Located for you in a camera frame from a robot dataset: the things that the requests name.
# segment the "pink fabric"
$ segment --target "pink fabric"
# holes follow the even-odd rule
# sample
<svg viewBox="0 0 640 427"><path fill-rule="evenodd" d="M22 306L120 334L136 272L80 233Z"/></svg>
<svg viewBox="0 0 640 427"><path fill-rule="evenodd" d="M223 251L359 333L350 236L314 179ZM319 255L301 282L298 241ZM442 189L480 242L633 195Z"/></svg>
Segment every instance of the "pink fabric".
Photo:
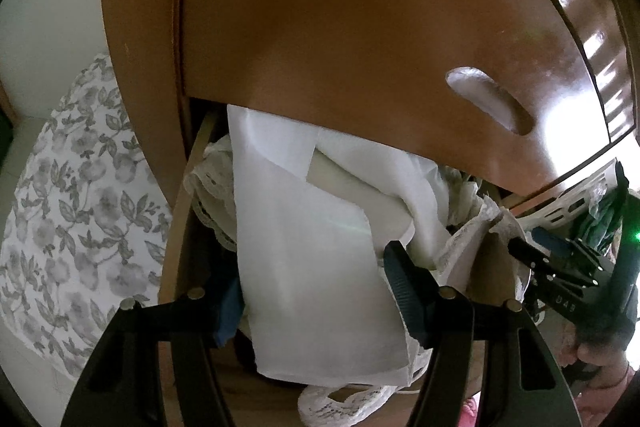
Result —
<svg viewBox="0 0 640 427"><path fill-rule="evenodd" d="M458 427L474 427L478 416L478 404L473 398L469 398L462 405Z"/></svg>
<svg viewBox="0 0 640 427"><path fill-rule="evenodd" d="M582 427L598 427L625 392L636 372L629 367L619 384L606 389L585 388L575 399Z"/></svg>

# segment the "white fabric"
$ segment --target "white fabric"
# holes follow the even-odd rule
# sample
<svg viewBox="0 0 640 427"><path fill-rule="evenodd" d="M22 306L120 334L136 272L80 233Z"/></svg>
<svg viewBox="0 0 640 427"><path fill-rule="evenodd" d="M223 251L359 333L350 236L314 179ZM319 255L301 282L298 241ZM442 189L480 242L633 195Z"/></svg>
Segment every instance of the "white fabric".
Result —
<svg viewBox="0 0 640 427"><path fill-rule="evenodd" d="M376 274L386 244L399 239L440 284L464 291L486 232L521 230L496 225L508 211L455 169L444 181L434 162L368 140L239 107L228 117L233 154L226 137L210 145L185 186L203 222L238 240L258 370L312 384L298 402L306 425L354 425L430 357ZM447 223L463 226L450 237ZM329 398L349 382L373 387Z"/></svg>
<svg viewBox="0 0 640 427"><path fill-rule="evenodd" d="M446 184L438 165L405 151L328 129L321 129L318 150L383 194L400 198L415 222L409 255L417 266L434 269L449 239Z"/></svg>
<svg viewBox="0 0 640 427"><path fill-rule="evenodd" d="M320 129L234 106L228 119L258 370L322 386L408 385L413 361L365 213L305 180Z"/></svg>
<svg viewBox="0 0 640 427"><path fill-rule="evenodd" d="M108 55L51 113L14 195L0 250L2 318L77 379L123 298L158 302L171 224Z"/></svg>
<svg viewBox="0 0 640 427"><path fill-rule="evenodd" d="M415 234L414 219L400 198L387 196L350 172L340 168L316 150L306 181L351 203L367 216L378 259L389 241L397 240L406 248Z"/></svg>
<svg viewBox="0 0 640 427"><path fill-rule="evenodd" d="M525 232L516 217L506 208L501 208L500 210L502 219L489 232L497 233L504 243L507 243L513 237L526 239ZM522 302L531 278L531 270L514 258L511 259L511 266L513 267L514 298Z"/></svg>
<svg viewBox="0 0 640 427"><path fill-rule="evenodd" d="M226 134L205 147L203 161L184 177L184 187L193 196L198 219L210 229L222 247L236 251L236 202L231 139Z"/></svg>

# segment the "gray leaf pattern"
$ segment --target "gray leaf pattern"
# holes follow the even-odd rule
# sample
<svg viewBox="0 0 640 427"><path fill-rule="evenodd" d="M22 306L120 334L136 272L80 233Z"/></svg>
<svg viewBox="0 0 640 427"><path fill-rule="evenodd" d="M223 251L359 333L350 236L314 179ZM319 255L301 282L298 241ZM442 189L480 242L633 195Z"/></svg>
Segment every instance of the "gray leaf pattern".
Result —
<svg viewBox="0 0 640 427"><path fill-rule="evenodd" d="M0 250L5 323L72 378L123 297L158 302L171 211L148 172L98 55L38 136Z"/></svg>

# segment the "white lace fabric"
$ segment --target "white lace fabric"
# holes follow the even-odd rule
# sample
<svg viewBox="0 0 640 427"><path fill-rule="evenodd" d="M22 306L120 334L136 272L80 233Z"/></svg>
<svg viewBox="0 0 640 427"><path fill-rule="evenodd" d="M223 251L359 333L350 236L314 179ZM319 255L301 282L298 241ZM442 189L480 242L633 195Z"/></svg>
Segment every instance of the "white lace fabric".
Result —
<svg viewBox="0 0 640 427"><path fill-rule="evenodd" d="M341 389L310 385L300 394L298 412L307 427L351 427L380 409L398 389L384 385L349 396L344 402L329 398Z"/></svg>
<svg viewBox="0 0 640 427"><path fill-rule="evenodd" d="M229 135L204 150L203 160L184 177L184 187L200 222L212 229L223 248L237 251L233 153Z"/></svg>

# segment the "hand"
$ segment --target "hand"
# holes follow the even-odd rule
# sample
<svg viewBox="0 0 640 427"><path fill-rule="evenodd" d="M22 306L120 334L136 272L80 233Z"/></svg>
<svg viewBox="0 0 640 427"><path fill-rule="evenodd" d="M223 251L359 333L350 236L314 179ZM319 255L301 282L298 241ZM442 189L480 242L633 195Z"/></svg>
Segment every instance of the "hand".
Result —
<svg viewBox="0 0 640 427"><path fill-rule="evenodd" d="M598 374L589 382L589 387L600 389L616 385L628 370L629 364L625 352L616 343L578 344L575 325L568 324L562 335L562 349L558 356L560 365L570 365L576 360L592 363L601 367Z"/></svg>

